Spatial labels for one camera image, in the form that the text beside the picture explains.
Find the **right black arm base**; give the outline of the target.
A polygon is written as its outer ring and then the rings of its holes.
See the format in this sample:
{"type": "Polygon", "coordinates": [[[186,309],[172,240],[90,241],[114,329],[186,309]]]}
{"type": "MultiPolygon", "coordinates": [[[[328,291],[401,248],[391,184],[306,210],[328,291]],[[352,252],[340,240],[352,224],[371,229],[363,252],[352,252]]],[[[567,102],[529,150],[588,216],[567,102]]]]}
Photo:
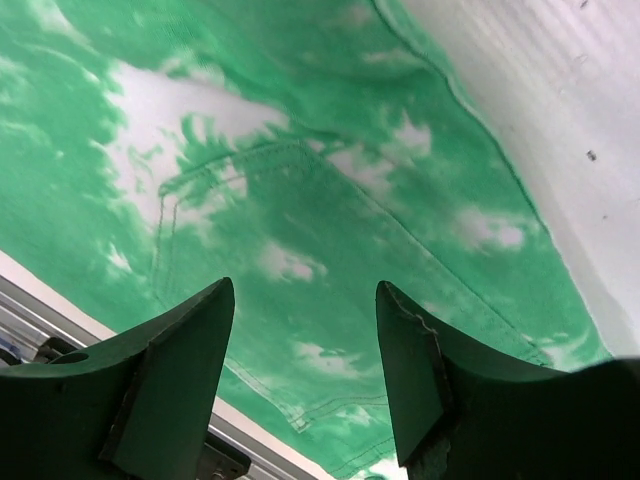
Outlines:
{"type": "Polygon", "coordinates": [[[249,473],[250,457],[208,432],[198,461],[199,480],[235,480],[249,473]]]}

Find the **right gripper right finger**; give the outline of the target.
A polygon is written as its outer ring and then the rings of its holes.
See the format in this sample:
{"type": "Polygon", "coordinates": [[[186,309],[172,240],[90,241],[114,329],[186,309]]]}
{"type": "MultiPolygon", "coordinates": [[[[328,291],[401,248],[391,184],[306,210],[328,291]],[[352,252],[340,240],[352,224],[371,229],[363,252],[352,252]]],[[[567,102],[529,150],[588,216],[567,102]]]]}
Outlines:
{"type": "Polygon", "coordinates": [[[639,362],[565,373],[495,350],[390,282],[376,290],[396,455],[412,479],[635,479],[639,362]]]}

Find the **green tie-dye trousers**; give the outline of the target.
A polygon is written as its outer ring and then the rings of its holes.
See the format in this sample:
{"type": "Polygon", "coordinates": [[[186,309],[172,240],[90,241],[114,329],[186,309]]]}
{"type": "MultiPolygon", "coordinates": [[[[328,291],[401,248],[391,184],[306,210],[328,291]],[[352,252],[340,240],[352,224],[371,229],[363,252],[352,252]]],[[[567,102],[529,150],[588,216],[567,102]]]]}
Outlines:
{"type": "Polygon", "coordinates": [[[5,1],[1,249],[123,331],[221,277],[219,395],[396,479],[375,290],[559,370],[607,350],[534,203],[397,1],[5,1]]]}

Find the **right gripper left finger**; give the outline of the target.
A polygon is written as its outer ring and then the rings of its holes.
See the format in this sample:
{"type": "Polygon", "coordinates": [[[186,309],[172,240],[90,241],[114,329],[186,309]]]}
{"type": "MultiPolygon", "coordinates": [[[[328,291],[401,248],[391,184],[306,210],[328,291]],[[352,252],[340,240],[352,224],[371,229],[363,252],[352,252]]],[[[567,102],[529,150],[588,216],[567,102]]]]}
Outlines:
{"type": "Polygon", "coordinates": [[[234,315],[223,278],[50,363],[1,372],[5,479],[192,479],[234,315]]]}

